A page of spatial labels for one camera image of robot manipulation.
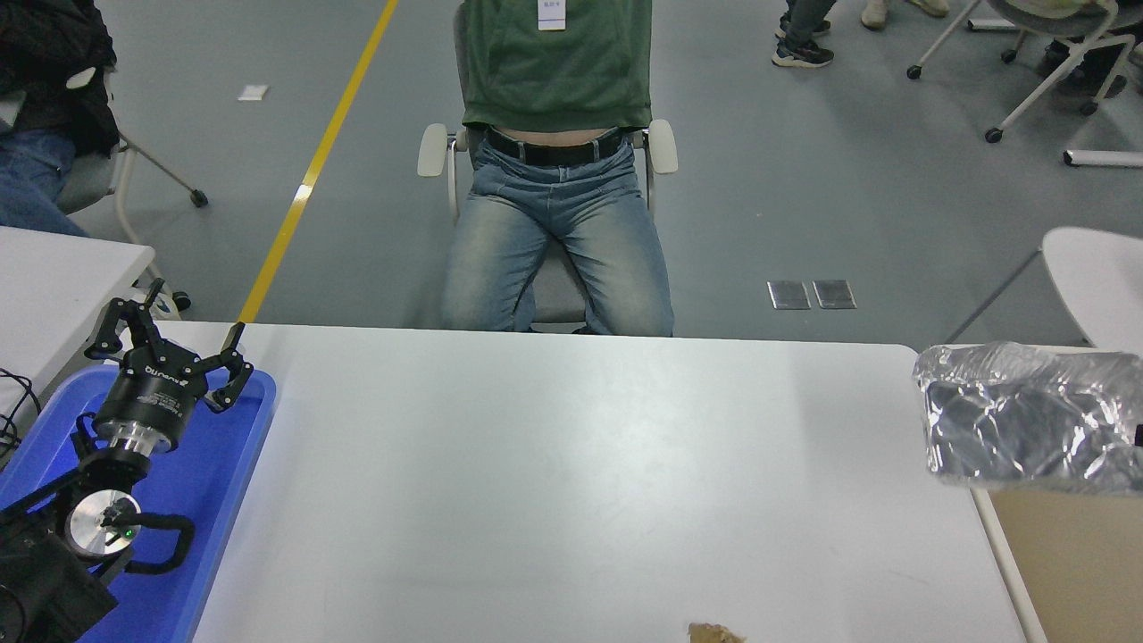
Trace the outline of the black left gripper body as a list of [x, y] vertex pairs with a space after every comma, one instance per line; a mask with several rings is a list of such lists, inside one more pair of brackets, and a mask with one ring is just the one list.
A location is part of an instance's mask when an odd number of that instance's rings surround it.
[[205, 375], [187, 373], [197, 355], [183, 347], [169, 347], [163, 362], [147, 347], [127, 351], [115, 381], [95, 415], [93, 427], [101, 439], [135, 423], [158, 431], [167, 442], [179, 442], [205, 395]]

